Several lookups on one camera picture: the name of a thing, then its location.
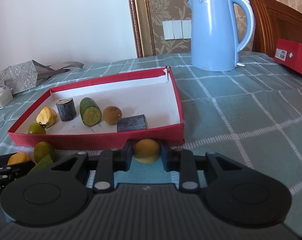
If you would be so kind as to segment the wooden headboard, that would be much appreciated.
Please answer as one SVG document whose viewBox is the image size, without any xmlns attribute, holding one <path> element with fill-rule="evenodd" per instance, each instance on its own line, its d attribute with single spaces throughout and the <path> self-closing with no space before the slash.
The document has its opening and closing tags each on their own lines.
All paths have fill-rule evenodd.
<svg viewBox="0 0 302 240">
<path fill-rule="evenodd" d="M 279 38 L 302 44 L 302 13 L 276 0 L 249 0 L 256 27 L 252 51 L 273 57 Z"/>
</svg>

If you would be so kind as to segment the gold ornate wall frame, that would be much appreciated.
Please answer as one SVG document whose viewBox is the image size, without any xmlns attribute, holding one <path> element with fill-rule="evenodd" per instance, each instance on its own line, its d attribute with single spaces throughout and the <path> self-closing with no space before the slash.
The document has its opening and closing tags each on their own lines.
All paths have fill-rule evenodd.
<svg viewBox="0 0 302 240">
<path fill-rule="evenodd" d="M 129 0 L 133 34 L 138 57 L 189 52 L 189 39 L 165 40 L 162 24 L 189 20 L 187 0 Z"/>
</svg>

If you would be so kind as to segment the red cardboard box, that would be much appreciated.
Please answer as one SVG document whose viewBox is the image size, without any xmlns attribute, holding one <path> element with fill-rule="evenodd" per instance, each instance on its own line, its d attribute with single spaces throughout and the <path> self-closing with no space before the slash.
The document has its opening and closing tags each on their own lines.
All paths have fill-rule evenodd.
<svg viewBox="0 0 302 240">
<path fill-rule="evenodd" d="M 274 59 L 302 75 L 302 44 L 279 38 Z"/>
</svg>

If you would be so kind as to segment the lying dark sugarcane piece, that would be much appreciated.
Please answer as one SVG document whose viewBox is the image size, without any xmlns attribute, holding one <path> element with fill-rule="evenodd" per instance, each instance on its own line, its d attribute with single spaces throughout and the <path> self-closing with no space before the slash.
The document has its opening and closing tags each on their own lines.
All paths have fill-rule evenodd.
<svg viewBox="0 0 302 240">
<path fill-rule="evenodd" d="M 129 132 L 147 129 L 148 124 L 144 114 L 121 118 L 117 122 L 117 132 Z"/>
</svg>

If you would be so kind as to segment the green cucumber half in tray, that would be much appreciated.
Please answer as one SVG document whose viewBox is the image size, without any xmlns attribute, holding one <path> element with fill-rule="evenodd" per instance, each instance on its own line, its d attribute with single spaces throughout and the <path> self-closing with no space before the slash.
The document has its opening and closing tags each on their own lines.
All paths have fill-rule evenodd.
<svg viewBox="0 0 302 240">
<path fill-rule="evenodd" d="M 80 102 L 80 115 L 84 125 L 92 127 L 102 119 L 102 113 L 92 98 L 83 98 Z"/>
</svg>

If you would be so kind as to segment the long green cucumber piece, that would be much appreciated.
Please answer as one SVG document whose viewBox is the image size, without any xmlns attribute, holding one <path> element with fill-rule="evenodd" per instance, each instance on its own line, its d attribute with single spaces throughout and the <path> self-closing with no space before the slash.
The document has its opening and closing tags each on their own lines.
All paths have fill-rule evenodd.
<svg viewBox="0 0 302 240">
<path fill-rule="evenodd" d="M 51 158 L 50 155 L 46 155 L 39 163 L 37 163 L 35 165 L 35 167 L 33 167 L 29 173 L 32 173 L 32 172 L 37 172 L 37 171 L 40 171 L 50 165 L 52 165 L 54 162 Z"/>
</svg>

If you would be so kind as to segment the small green lime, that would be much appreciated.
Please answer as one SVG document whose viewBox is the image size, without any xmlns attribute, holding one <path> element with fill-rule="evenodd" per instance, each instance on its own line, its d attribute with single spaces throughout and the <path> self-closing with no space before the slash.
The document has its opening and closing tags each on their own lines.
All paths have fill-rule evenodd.
<svg viewBox="0 0 302 240">
<path fill-rule="evenodd" d="M 28 134 L 46 134 L 46 124 L 33 122 L 27 129 Z"/>
</svg>

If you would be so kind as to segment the light blue electric kettle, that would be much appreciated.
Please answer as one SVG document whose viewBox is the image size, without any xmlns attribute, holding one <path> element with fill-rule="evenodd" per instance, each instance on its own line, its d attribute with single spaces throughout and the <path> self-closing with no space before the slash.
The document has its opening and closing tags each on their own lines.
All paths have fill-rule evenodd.
<svg viewBox="0 0 302 240">
<path fill-rule="evenodd" d="M 239 52 L 249 43 L 255 27 L 249 0 L 188 0 L 191 9 L 191 64 L 212 72 L 234 70 Z M 246 31 L 238 39 L 234 5 L 242 8 Z"/>
</svg>

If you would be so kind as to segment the white wall switch panel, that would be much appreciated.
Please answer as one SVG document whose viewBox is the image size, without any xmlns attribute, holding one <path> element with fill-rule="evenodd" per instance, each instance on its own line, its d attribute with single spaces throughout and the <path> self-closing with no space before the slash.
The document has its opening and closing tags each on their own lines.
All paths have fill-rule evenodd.
<svg viewBox="0 0 302 240">
<path fill-rule="evenodd" d="M 191 39 L 191 20 L 170 20 L 162 22 L 165 40 Z"/>
</svg>

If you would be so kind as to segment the red shallow cardboard tray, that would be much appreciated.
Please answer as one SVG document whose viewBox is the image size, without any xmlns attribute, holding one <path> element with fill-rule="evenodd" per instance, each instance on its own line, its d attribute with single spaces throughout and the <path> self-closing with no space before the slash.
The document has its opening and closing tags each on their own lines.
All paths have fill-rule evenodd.
<svg viewBox="0 0 302 240">
<path fill-rule="evenodd" d="M 184 142 L 184 114 L 171 67 L 98 77 L 49 89 L 12 125 L 20 146 L 64 150 L 122 147 L 129 139 Z"/>
</svg>

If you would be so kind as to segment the yellow jackfruit piece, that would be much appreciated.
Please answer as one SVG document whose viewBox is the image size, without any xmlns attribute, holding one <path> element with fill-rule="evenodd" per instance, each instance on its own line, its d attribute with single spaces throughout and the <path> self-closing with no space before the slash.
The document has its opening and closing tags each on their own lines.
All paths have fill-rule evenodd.
<svg viewBox="0 0 302 240">
<path fill-rule="evenodd" d="M 36 121 L 45 125 L 46 128 L 53 126 L 58 116 L 54 109 L 50 107 L 44 107 L 38 116 L 36 117 Z"/>
<path fill-rule="evenodd" d="M 10 156 L 7 164 L 8 165 L 14 165 L 14 164 L 19 164 L 19 163 L 24 163 L 27 161 L 32 161 L 31 157 L 24 153 L 24 152 L 17 152 Z"/>
</svg>

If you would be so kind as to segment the large green lime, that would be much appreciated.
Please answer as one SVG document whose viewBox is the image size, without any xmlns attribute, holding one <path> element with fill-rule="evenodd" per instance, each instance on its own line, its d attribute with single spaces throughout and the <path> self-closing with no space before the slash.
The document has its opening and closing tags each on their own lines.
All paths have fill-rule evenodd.
<svg viewBox="0 0 302 240">
<path fill-rule="evenodd" d="M 39 142 L 33 149 L 35 162 L 39 163 L 47 155 L 51 157 L 52 161 L 56 160 L 56 151 L 53 146 L 46 141 Z"/>
</svg>

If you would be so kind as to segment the teal plaid bed cover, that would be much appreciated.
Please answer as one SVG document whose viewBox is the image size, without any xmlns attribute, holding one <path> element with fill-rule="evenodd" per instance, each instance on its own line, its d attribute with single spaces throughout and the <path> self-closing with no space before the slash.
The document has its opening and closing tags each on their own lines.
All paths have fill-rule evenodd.
<svg viewBox="0 0 302 240">
<path fill-rule="evenodd" d="M 88 64 L 20 93 L 0 110 L 0 155 L 32 148 L 8 135 L 14 122 L 48 89 L 70 82 L 171 66 L 185 118 L 184 148 L 216 151 L 284 183 L 293 197 L 286 224 L 302 235 L 302 77 L 262 53 L 242 52 L 243 67 L 207 72 L 187 53 Z"/>
</svg>

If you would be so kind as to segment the yellow jackfruit piece in tray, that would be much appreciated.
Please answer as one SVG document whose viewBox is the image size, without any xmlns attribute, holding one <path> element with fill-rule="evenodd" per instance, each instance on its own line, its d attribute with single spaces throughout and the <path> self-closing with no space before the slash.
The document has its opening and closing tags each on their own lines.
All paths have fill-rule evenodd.
<svg viewBox="0 0 302 240">
<path fill-rule="evenodd" d="M 45 125 L 46 128 L 53 126 L 58 116 L 54 109 L 50 107 L 44 107 L 38 116 L 36 117 L 36 121 Z"/>
</svg>

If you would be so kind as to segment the grey patterned gift bag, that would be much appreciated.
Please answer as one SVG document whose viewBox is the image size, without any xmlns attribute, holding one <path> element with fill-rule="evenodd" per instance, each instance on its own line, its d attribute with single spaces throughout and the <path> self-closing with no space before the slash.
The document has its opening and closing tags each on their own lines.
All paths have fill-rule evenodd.
<svg viewBox="0 0 302 240">
<path fill-rule="evenodd" d="M 46 66 L 35 60 L 30 60 L 0 71 L 0 84 L 7 86 L 14 95 L 34 88 L 54 75 L 69 72 L 72 68 L 82 69 L 83 66 L 84 64 L 78 61 Z"/>
</svg>

